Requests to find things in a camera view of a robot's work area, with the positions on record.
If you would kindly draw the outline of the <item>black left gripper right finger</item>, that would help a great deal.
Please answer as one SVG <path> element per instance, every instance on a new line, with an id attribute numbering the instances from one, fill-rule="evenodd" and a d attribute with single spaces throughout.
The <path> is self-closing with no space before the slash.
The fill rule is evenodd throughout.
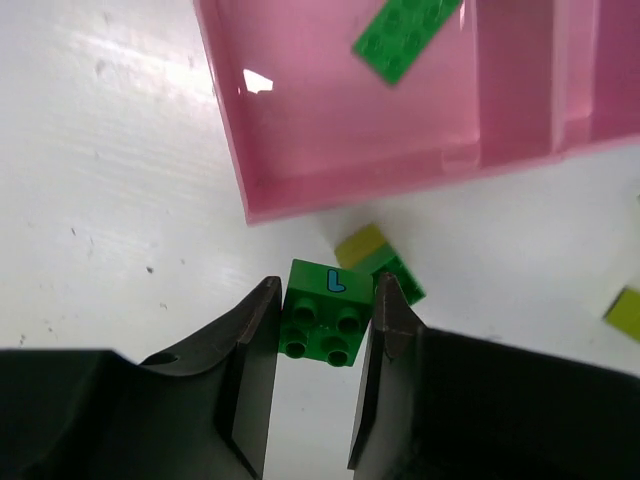
<path id="1" fill-rule="evenodd" d="M 636 376 L 426 326 L 379 278 L 357 479 L 635 479 Z"/>

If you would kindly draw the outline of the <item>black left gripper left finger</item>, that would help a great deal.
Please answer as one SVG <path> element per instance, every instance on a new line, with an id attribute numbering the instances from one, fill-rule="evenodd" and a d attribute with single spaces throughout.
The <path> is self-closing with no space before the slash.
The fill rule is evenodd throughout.
<path id="1" fill-rule="evenodd" d="M 112 350 L 1 353 L 5 479 L 259 479 L 281 281 L 134 363 Z"/>

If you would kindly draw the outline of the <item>green square lego brick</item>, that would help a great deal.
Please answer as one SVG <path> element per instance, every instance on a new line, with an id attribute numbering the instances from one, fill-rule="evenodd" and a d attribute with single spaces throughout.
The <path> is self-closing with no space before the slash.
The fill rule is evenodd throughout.
<path id="1" fill-rule="evenodd" d="M 371 319 L 373 278 L 295 259 L 281 311 L 279 351 L 332 367 L 351 367 Z"/>

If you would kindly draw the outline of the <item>green and yellow lego stack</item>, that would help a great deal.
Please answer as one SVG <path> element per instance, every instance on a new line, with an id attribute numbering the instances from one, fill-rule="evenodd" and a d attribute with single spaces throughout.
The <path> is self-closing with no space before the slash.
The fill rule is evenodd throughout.
<path id="1" fill-rule="evenodd" d="M 382 273 L 393 274 L 410 306 L 426 297 L 420 282 L 376 224 L 348 236 L 335 247 L 334 254 L 341 268 L 371 275 L 374 286 Z"/>

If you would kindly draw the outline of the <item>green long lego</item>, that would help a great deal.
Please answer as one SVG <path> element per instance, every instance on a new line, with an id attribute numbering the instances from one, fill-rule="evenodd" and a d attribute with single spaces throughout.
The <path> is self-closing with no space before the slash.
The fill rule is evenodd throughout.
<path id="1" fill-rule="evenodd" d="M 389 0 L 352 46 L 386 84 L 396 85 L 456 13 L 461 0 Z"/>

